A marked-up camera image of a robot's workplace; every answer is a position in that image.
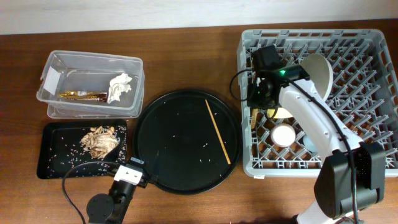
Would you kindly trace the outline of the gold foil wrapper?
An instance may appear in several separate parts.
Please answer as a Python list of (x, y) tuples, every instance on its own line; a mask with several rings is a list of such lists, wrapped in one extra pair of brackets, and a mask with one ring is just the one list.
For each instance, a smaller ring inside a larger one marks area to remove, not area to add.
[(92, 100), (106, 102), (108, 94), (103, 92), (92, 92), (92, 91), (65, 91), (58, 95), (61, 98), (69, 100)]

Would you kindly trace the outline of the yellow bowl with food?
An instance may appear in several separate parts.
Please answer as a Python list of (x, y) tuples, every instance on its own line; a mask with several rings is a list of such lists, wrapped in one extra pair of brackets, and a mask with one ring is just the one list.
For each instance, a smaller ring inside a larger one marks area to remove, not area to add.
[(285, 119), (292, 117), (292, 115), (284, 108), (268, 109), (266, 115), (270, 119)]

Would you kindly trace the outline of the light blue plastic cup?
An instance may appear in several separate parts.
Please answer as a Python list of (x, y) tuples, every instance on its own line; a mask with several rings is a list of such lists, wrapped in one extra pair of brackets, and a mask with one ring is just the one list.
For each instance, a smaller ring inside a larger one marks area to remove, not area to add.
[(311, 139), (307, 135), (303, 137), (303, 144), (308, 152), (310, 153), (318, 152), (318, 149), (315, 147), (314, 143), (312, 143)]

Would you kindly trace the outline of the white round plate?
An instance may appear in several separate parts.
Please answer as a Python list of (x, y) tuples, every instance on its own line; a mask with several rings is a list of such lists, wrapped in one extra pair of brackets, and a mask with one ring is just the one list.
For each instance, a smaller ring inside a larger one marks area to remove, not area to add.
[(320, 54), (310, 54), (301, 61), (300, 65), (310, 75), (319, 95), (326, 101), (333, 84), (333, 70), (330, 62)]

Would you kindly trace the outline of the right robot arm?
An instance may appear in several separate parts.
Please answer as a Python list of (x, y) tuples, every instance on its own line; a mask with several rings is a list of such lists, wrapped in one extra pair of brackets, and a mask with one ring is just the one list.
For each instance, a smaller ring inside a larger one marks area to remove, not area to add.
[(386, 153), (365, 142), (325, 103), (333, 83), (330, 62), (310, 54), (300, 64), (284, 65), (276, 47), (251, 54), (248, 103), (253, 108), (287, 110), (323, 161), (314, 185), (315, 201), (294, 223), (361, 223), (358, 212), (384, 198)]

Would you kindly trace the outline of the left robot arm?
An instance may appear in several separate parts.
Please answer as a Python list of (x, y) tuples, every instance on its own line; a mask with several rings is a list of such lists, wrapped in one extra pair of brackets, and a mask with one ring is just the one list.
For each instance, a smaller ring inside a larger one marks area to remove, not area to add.
[(108, 194), (97, 194), (86, 206), (89, 224), (122, 224), (136, 186), (114, 181)]

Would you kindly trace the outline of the pink plastic cup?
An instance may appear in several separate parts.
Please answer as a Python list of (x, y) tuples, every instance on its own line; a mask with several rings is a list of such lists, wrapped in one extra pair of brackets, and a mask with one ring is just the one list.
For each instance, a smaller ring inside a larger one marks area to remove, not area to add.
[(279, 147), (289, 147), (295, 142), (296, 133), (289, 124), (278, 124), (271, 130), (271, 140)]

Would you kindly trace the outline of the white napkin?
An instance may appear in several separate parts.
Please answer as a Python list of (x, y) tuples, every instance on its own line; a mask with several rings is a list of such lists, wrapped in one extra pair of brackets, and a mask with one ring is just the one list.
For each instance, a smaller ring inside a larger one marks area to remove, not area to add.
[(110, 104), (113, 101), (121, 101), (120, 97), (123, 93), (127, 93), (131, 90), (130, 77), (127, 73), (122, 73), (109, 82), (107, 103)]

